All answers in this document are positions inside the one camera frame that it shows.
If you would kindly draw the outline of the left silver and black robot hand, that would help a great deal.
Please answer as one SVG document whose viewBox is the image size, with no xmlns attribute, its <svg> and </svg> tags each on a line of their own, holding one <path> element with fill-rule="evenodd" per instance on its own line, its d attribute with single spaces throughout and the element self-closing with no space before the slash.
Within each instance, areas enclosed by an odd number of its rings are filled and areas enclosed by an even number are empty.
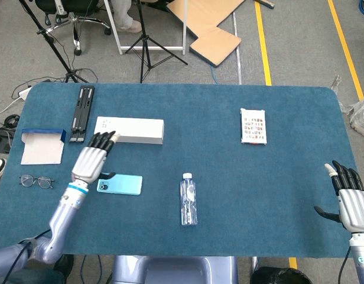
<svg viewBox="0 0 364 284">
<path fill-rule="evenodd" d="M 95 133 L 83 147 L 71 171 L 71 180 L 86 185 L 98 179 L 110 179 L 115 172 L 102 173 L 106 158 L 121 135 L 116 131 Z"/>
</svg>

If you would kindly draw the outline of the right silver and black robot hand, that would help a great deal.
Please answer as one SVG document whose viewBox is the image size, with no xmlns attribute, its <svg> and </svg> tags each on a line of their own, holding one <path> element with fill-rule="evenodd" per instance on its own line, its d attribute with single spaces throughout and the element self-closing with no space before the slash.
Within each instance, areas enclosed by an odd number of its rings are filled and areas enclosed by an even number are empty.
<svg viewBox="0 0 364 284">
<path fill-rule="evenodd" d="M 319 206 L 315 206 L 314 210 L 327 220 L 341 223 L 351 233 L 364 233 L 364 185 L 358 172 L 335 160 L 324 167 L 331 178 L 339 213 L 326 212 Z"/>
</svg>

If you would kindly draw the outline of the black and light blue smartphone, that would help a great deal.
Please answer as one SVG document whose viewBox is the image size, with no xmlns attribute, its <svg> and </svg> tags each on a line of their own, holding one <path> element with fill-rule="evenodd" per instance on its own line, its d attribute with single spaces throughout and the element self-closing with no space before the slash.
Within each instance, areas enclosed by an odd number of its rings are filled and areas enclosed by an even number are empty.
<svg viewBox="0 0 364 284">
<path fill-rule="evenodd" d="M 142 180 L 142 176 L 115 174 L 110 179 L 99 179 L 96 189 L 100 193 L 138 196 Z"/>
</svg>

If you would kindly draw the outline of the clear plastic water bottle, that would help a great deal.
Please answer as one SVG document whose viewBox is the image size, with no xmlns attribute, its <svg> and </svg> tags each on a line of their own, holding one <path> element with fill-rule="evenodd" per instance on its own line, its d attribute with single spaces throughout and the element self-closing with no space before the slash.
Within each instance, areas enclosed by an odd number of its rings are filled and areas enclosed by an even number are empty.
<svg viewBox="0 0 364 284">
<path fill-rule="evenodd" d="M 181 224 L 197 225 L 196 184 L 191 173 L 184 173 L 180 182 Z"/>
</svg>

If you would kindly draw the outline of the black folding laptop stand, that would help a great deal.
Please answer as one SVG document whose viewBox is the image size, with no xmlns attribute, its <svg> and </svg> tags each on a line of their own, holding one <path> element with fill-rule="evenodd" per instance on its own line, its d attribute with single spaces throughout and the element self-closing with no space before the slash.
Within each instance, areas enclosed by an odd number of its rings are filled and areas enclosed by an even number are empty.
<svg viewBox="0 0 364 284">
<path fill-rule="evenodd" d="M 95 87 L 93 85 L 80 87 L 71 124 L 71 137 L 69 140 L 71 143 L 82 143 L 85 140 L 94 92 Z"/>
</svg>

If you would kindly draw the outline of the long white cardboard box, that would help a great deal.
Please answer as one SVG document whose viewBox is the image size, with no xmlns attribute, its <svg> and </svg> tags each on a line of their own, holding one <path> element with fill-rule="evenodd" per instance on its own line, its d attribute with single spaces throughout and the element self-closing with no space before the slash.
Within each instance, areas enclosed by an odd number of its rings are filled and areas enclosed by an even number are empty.
<svg viewBox="0 0 364 284">
<path fill-rule="evenodd" d="M 115 131 L 121 143 L 163 144 L 164 120 L 97 117 L 94 133 Z"/>
</svg>

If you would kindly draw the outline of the crumpled clear plastic wrap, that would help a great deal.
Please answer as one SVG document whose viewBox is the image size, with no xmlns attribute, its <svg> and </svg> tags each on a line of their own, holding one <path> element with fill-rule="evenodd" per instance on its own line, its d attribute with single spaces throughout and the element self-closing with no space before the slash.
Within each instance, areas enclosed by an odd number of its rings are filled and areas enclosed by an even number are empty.
<svg viewBox="0 0 364 284">
<path fill-rule="evenodd" d="M 351 105 L 344 105 L 338 99 L 340 110 L 349 118 L 350 126 L 364 136 L 364 98 Z"/>
</svg>

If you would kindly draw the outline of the white power strip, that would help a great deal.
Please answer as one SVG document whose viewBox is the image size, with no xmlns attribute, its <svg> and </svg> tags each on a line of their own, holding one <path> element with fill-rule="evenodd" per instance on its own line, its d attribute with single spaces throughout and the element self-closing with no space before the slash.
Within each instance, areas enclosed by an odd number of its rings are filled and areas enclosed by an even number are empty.
<svg viewBox="0 0 364 284">
<path fill-rule="evenodd" d="M 29 94 L 29 92 L 30 92 L 31 89 L 32 89 L 32 87 L 30 86 L 27 89 L 24 89 L 22 91 L 19 91 L 18 92 L 19 98 L 21 98 L 23 101 L 26 101 L 26 98 L 27 98 L 27 96 L 28 96 L 28 94 Z"/>
</svg>

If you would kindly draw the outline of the black bin bag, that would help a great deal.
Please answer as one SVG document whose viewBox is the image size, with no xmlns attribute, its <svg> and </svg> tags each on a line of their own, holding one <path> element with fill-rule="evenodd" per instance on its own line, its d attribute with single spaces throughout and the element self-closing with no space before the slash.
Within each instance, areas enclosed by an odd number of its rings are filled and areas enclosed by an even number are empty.
<svg viewBox="0 0 364 284">
<path fill-rule="evenodd" d="M 313 284 L 300 270 L 293 268 L 261 267 L 253 272 L 250 284 Z"/>
</svg>

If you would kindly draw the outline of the black tripod with thin pole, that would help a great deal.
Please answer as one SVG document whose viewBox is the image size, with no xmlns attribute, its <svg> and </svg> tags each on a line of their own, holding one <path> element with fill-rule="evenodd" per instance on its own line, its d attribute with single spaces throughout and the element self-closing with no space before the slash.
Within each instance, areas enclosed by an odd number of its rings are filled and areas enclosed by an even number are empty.
<svg viewBox="0 0 364 284">
<path fill-rule="evenodd" d="M 177 60 L 179 60 L 180 62 L 184 63 L 186 66 L 188 65 L 188 63 L 186 61 L 184 61 L 182 58 L 178 57 L 176 54 L 174 54 L 171 50 L 167 49 L 166 47 L 162 46 L 160 43 L 158 43 L 157 41 L 155 41 L 154 39 L 152 39 L 146 32 L 145 30 L 145 24 L 144 24 L 144 19 L 143 19 L 143 14 L 142 14 L 142 5 L 141 5 L 141 1 L 140 0 L 136 0 L 137 3 L 137 9 L 138 9 L 138 13 L 139 13 L 139 17 L 140 17 L 140 23 L 141 23 L 141 35 L 139 37 L 139 39 L 134 42 L 134 44 L 132 46 L 130 46 L 129 49 L 126 50 L 125 54 L 128 54 L 130 51 L 133 51 L 140 59 L 141 59 L 141 71 L 140 71 L 140 83 L 143 83 L 144 79 L 147 77 L 147 75 L 149 74 L 149 72 L 161 65 L 162 63 L 166 62 L 169 59 L 172 58 L 176 58 Z M 138 51 L 135 50 L 135 46 L 139 43 L 142 42 L 142 53 L 141 55 L 139 55 Z M 152 42 L 154 43 L 157 47 L 159 47 L 161 50 L 167 52 L 169 54 L 169 56 L 167 56 L 166 58 L 164 58 L 163 60 L 160 60 L 159 62 L 155 63 L 155 64 L 151 64 L 151 59 L 150 59 L 150 50 L 149 50 L 149 46 L 148 46 L 148 42 Z"/>
</svg>

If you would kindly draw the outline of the blue felt table cloth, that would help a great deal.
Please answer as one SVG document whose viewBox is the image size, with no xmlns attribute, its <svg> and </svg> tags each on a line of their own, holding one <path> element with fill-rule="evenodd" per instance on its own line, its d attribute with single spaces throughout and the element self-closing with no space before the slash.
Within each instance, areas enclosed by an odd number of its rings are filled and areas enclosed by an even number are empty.
<svg viewBox="0 0 364 284">
<path fill-rule="evenodd" d="M 240 109 L 264 110 L 267 144 L 241 143 Z M 138 196 L 96 184 L 66 238 L 70 254 L 342 257 L 349 233 L 324 167 L 355 168 L 336 94 L 325 87 L 114 84 L 95 86 L 99 116 L 164 120 L 161 145 L 116 144 L 104 172 L 139 175 Z M 180 182 L 196 184 L 197 225 L 181 224 Z"/>
</svg>

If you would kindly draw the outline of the lavender robot torso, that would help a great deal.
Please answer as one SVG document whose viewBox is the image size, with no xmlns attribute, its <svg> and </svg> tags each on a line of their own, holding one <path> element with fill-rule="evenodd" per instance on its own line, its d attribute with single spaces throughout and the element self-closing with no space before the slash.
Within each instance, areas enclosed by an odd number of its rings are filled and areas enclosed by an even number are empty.
<svg viewBox="0 0 364 284">
<path fill-rule="evenodd" d="M 238 284 L 233 256 L 116 256 L 110 284 Z"/>
</svg>

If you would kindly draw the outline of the seated person in dark jacket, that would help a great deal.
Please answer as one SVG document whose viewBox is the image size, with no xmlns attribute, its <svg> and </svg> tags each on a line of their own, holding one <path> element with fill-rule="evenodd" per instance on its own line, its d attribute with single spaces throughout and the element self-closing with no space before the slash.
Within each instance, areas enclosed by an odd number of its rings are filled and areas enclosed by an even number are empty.
<svg viewBox="0 0 364 284">
<path fill-rule="evenodd" d="M 118 31 L 129 33 L 140 33 L 142 31 L 141 23 L 128 14 L 132 0 L 111 0 L 111 3 L 115 27 Z"/>
</svg>

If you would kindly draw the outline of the flattened brown cardboard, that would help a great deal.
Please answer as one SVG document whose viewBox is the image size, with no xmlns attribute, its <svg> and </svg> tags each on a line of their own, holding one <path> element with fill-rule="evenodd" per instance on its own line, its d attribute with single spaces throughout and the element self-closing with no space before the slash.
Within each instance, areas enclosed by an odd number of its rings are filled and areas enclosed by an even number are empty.
<svg viewBox="0 0 364 284">
<path fill-rule="evenodd" d="M 187 20 L 187 29 L 196 37 L 190 44 L 190 51 L 203 60 L 218 67 L 237 46 L 241 38 L 219 28 L 244 0 L 173 0 L 167 9 L 180 21 Z"/>
</svg>

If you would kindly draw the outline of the thin metal frame eyeglasses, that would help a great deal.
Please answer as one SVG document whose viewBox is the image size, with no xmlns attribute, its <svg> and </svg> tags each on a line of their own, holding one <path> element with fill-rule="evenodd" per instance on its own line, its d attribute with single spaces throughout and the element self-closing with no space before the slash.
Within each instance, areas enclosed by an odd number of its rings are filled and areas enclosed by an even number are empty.
<svg viewBox="0 0 364 284">
<path fill-rule="evenodd" d="M 34 177 L 33 175 L 24 174 L 19 177 L 19 182 L 26 188 L 30 188 L 37 184 L 42 189 L 52 189 L 54 179 L 48 176 Z"/>
</svg>

